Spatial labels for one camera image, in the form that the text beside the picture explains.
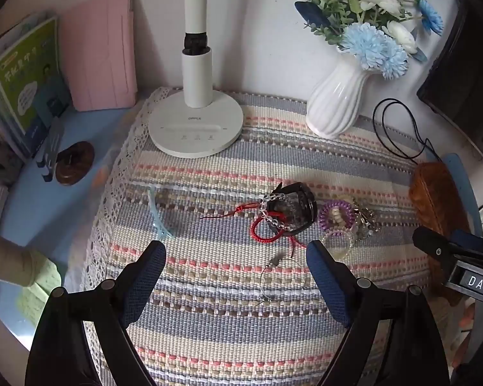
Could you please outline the brown wicker basket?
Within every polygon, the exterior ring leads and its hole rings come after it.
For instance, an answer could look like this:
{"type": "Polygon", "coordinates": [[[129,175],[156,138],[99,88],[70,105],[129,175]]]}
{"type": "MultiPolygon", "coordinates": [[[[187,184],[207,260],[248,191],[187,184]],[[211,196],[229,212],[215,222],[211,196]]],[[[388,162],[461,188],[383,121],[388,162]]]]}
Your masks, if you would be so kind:
{"type": "Polygon", "coordinates": [[[409,188],[409,199],[420,226],[413,232],[413,244],[434,254],[442,239],[455,241],[455,235],[469,234],[467,213],[456,184],[442,162],[424,162],[416,166],[409,188]]]}

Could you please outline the striped woven table mat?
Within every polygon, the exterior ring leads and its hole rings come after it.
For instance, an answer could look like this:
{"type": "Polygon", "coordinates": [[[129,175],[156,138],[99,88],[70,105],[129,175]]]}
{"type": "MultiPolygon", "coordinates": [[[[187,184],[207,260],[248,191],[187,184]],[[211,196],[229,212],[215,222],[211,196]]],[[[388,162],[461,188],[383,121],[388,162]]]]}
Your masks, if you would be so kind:
{"type": "Polygon", "coordinates": [[[387,152],[372,122],[360,117],[336,140],[322,140],[293,99],[239,93],[245,116],[240,138],[203,159],[178,159],[153,145],[152,107],[161,87],[137,110],[118,157],[102,175],[102,196],[82,263],[81,289],[118,276],[157,234],[147,187],[173,238],[145,310],[128,329],[160,385],[313,385],[344,334],[310,278],[305,245],[323,234],[313,225],[292,247],[270,240],[251,211],[280,183],[303,182],[318,203],[356,199],[374,212],[379,232],[363,241],[329,240],[357,276],[388,289],[428,286],[428,259],[411,241],[417,219],[408,197],[414,166],[387,152]],[[276,253],[292,256],[309,276],[306,289],[283,285],[271,304],[256,307],[259,275],[276,253]]]}

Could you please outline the black television screen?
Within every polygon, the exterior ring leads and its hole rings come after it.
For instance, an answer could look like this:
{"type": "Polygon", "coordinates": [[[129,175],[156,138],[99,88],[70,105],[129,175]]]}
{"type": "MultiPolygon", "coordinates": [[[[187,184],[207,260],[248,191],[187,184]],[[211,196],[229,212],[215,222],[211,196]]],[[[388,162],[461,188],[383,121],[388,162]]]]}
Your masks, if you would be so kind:
{"type": "Polygon", "coordinates": [[[462,2],[417,96],[465,133],[483,131],[483,8],[462,2]]]}

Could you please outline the black jewelry box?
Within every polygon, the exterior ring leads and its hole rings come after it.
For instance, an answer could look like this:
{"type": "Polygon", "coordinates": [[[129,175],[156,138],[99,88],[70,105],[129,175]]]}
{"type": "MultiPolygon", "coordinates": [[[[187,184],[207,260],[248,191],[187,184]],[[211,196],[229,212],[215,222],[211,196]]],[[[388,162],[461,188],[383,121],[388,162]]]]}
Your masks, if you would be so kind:
{"type": "Polygon", "coordinates": [[[264,198],[269,229],[283,236],[304,232],[317,220],[317,202],[310,188],[296,182],[285,186],[280,183],[264,198]]]}

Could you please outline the green cover book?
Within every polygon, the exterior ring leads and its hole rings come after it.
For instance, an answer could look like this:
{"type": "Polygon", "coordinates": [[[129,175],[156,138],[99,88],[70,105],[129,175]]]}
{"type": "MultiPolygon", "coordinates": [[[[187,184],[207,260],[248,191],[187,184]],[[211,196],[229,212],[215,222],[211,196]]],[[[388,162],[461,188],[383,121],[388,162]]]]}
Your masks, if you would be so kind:
{"type": "Polygon", "coordinates": [[[33,157],[71,106],[59,66],[58,18],[34,13],[0,36],[0,140],[33,157]]]}

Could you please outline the blue hair claw clip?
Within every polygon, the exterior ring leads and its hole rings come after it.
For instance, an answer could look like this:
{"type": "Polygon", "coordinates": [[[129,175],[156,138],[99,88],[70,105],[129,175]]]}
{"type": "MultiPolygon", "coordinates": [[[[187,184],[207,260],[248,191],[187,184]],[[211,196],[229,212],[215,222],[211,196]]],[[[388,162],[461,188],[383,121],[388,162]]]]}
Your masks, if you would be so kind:
{"type": "Polygon", "coordinates": [[[44,170],[42,177],[45,182],[52,182],[54,177],[57,156],[60,151],[63,135],[63,123],[61,119],[55,117],[49,129],[49,134],[46,137],[42,157],[39,161],[36,161],[37,167],[44,170]]]}

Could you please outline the white ribbed vase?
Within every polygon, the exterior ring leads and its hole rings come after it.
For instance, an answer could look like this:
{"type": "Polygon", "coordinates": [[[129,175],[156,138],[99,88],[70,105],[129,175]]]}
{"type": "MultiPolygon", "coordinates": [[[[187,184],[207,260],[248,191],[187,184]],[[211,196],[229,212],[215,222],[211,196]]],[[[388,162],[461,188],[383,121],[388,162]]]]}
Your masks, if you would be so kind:
{"type": "Polygon", "coordinates": [[[358,119],[365,82],[378,72],[364,69],[355,56],[340,51],[334,69],[317,83],[307,101],[308,128],[327,140],[349,130],[358,119]]]}

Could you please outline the blue white artificial flowers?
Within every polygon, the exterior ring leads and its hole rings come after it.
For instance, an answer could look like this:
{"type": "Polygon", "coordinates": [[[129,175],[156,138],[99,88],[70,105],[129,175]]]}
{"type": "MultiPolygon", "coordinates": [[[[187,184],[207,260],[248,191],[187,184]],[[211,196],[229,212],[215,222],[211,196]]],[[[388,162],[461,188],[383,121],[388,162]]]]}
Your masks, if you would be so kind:
{"type": "Polygon", "coordinates": [[[427,60],[417,32],[441,36],[444,22],[427,0],[299,0],[295,9],[314,35],[385,79],[407,73],[409,60],[427,60]]]}

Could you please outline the white desk lamp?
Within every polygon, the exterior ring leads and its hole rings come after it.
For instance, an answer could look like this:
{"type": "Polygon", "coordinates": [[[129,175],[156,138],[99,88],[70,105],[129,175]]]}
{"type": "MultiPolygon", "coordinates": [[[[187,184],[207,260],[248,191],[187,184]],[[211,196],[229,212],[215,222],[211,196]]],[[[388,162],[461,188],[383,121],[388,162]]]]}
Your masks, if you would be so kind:
{"type": "Polygon", "coordinates": [[[213,88],[207,0],[184,1],[183,90],[152,107],[148,130],[160,151],[177,158],[198,159],[229,148],[242,132],[244,115],[237,101],[213,88]]]}

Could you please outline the silver hoop earring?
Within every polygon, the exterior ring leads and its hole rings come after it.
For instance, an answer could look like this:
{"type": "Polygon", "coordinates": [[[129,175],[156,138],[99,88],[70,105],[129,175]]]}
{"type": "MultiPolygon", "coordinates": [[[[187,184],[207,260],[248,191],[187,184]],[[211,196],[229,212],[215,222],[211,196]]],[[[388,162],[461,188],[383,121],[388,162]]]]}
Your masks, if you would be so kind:
{"type": "Polygon", "coordinates": [[[284,252],[273,255],[259,275],[259,297],[256,307],[262,304],[271,304],[279,297],[276,290],[285,284],[290,284],[293,289],[304,290],[308,286],[309,276],[304,273],[304,267],[292,256],[284,252]]]}

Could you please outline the light blue hair clip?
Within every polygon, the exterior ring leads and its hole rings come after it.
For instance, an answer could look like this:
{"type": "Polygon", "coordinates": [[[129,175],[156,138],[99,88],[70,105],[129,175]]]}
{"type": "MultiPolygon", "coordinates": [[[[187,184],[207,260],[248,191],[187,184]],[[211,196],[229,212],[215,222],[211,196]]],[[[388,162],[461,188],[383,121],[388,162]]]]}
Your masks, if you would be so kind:
{"type": "Polygon", "coordinates": [[[166,238],[173,238],[174,237],[173,233],[164,224],[163,220],[161,219],[161,215],[158,211],[158,208],[156,205],[156,195],[155,195],[154,187],[152,186],[147,187],[147,196],[148,196],[148,206],[152,214],[152,225],[156,231],[158,238],[161,241],[163,241],[166,238]]]}

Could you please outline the brown round wooden coaster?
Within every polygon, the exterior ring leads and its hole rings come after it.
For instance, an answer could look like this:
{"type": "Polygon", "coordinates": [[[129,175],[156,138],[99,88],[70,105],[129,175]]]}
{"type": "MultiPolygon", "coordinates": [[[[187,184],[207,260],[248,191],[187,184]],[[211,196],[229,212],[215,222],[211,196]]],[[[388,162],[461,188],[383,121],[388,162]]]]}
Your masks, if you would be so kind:
{"type": "Polygon", "coordinates": [[[63,186],[73,186],[91,170],[95,158],[93,145],[80,141],[60,151],[56,158],[55,178],[63,186]]]}

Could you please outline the gold jewelry pile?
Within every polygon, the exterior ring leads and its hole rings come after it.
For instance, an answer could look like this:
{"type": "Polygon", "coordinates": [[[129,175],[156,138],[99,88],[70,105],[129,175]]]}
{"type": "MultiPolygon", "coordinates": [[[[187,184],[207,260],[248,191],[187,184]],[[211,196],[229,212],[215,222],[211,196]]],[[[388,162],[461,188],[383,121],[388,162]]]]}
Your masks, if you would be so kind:
{"type": "Polygon", "coordinates": [[[379,232],[374,212],[371,209],[362,206],[356,199],[352,199],[352,210],[355,215],[356,226],[354,232],[358,241],[363,241],[379,232]]]}

